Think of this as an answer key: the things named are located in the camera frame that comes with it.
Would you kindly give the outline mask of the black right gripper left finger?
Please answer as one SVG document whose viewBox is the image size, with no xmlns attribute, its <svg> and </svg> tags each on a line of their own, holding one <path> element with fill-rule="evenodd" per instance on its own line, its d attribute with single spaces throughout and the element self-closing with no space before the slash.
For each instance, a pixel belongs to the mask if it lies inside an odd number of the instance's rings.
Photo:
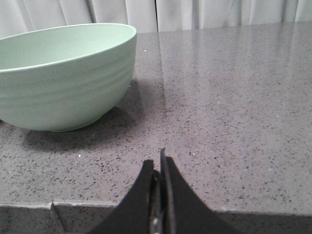
<svg viewBox="0 0 312 234">
<path fill-rule="evenodd" d="M 120 204 L 91 230 L 91 233 L 147 234 L 149 232 L 149 195 L 153 172 L 153 161 L 144 161 L 130 191 Z"/>
</svg>

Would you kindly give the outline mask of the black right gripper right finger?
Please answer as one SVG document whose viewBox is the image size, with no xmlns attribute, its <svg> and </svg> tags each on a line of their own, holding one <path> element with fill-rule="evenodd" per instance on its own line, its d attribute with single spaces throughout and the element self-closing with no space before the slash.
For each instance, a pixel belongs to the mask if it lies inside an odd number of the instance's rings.
<svg viewBox="0 0 312 234">
<path fill-rule="evenodd" d="M 160 151 L 160 168 L 164 234 L 238 233 L 194 193 L 164 148 Z"/>
</svg>

